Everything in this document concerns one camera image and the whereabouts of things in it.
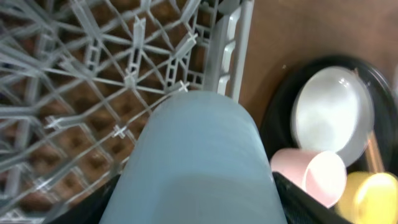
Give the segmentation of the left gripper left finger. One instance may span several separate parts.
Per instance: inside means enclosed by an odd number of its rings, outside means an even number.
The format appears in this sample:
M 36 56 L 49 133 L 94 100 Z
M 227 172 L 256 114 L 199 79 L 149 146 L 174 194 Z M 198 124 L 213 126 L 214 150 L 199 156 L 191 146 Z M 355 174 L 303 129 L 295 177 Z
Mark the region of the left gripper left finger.
M 50 224 L 98 224 L 120 176 L 118 174 L 107 181 L 71 210 L 53 219 Z

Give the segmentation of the blue cup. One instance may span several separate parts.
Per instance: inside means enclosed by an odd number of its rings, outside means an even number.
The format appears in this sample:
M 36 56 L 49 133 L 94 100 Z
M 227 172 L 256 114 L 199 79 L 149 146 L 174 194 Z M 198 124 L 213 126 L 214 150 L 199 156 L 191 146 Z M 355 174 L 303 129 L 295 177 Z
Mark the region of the blue cup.
M 102 223 L 285 223 L 250 114 L 210 91 L 177 94 L 141 132 Z

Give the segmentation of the yellow bowl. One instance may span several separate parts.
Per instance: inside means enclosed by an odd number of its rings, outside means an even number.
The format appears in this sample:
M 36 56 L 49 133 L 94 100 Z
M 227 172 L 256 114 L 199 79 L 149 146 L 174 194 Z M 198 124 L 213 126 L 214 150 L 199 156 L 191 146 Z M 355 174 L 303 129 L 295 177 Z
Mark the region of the yellow bowl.
M 335 210 L 351 223 L 397 223 L 397 178 L 385 172 L 350 173 Z

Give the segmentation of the pink cup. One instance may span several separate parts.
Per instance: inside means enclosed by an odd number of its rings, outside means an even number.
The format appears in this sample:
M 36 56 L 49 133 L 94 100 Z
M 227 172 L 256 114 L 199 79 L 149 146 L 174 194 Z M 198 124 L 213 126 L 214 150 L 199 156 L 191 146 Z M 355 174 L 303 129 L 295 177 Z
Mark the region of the pink cup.
M 271 158 L 271 169 L 282 174 L 326 208 L 331 208 L 346 187 L 346 166 L 334 152 L 285 148 Z

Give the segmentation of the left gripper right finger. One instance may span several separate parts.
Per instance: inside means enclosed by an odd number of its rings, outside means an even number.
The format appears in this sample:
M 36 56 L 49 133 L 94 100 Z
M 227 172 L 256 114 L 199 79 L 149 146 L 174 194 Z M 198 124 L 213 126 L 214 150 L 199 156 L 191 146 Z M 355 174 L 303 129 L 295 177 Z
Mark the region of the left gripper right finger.
M 278 172 L 272 173 L 288 223 L 351 224 Z

